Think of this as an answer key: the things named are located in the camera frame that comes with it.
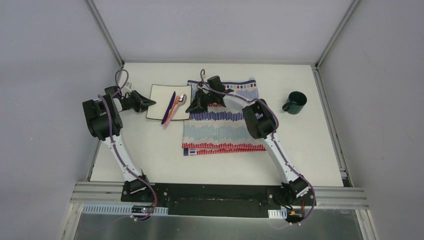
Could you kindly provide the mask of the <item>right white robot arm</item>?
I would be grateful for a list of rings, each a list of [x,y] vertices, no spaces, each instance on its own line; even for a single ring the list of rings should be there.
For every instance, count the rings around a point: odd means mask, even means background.
[[[186,110],[187,113],[206,112],[210,104],[240,111],[248,133],[265,146],[280,175],[284,200],[290,205],[296,205],[306,194],[315,195],[312,184],[296,169],[284,150],[277,134],[279,120],[263,99],[247,99],[226,89],[218,75],[205,80],[203,69],[196,87],[194,100]]]

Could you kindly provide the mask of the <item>dark green mug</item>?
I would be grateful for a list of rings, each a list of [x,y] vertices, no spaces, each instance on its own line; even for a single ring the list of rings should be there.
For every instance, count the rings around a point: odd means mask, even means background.
[[[300,91],[291,92],[282,106],[282,110],[291,115],[297,115],[306,105],[308,99],[306,95]]]

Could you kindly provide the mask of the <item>white square plate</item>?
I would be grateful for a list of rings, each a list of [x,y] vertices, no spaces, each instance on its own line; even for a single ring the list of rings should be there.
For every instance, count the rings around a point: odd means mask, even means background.
[[[171,86],[171,85],[158,85],[153,84],[151,86],[150,100],[155,101],[156,104],[151,105],[147,109],[146,118],[150,120],[161,121],[165,114],[165,111],[169,105],[169,102],[172,98],[173,93],[176,93],[176,96],[185,94],[187,100],[183,106],[180,106],[172,118],[173,121],[183,121],[190,118],[190,114],[186,113],[186,109],[191,104],[192,99],[192,87],[190,85],[180,85],[180,86]]]

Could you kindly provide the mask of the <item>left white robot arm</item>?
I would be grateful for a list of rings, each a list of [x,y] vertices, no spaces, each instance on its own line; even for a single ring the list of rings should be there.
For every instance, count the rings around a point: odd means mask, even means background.
[[[120,112],[133,110],[142,113],[156,104],[131,90],[122,94],[118,86],[104,89],[105,94],[98,99],[82,103],[87,128],[90,134],[99,139],[112,153],[123,176],[121,201],[149,202],[154,200],[154,191],[148,177],[142,169],[138,169],[132,161],[125,145],[121,130],[123,121]]]

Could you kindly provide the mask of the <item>patterned cloth napkin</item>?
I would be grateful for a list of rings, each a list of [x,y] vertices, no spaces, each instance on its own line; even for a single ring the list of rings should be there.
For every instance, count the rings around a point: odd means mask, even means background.
[[[240,110],[216,103],[206,112],[191,113],[183,122],[182,148],[184,156],[266,150],[249,134]]]

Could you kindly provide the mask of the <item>dark blue plastic knife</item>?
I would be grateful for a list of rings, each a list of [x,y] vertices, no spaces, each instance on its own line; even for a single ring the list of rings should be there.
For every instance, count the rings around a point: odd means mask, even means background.
[[[174,105],[175,99],[176,99],[176,92],[174,91],[173,94],[172,94],[172,96],[171,96],[171,99],[169,101],[169,104],[168,104],[168,106],[167,106],[167,108],[165,110],[164,116],[163,116],[163,118],[161,120],[161,125],[164,125],[165,124],[165,122],[166,122],[166,120],[167,120],[167,118],[169,116],[169,113],[171,111],[171,108]]]

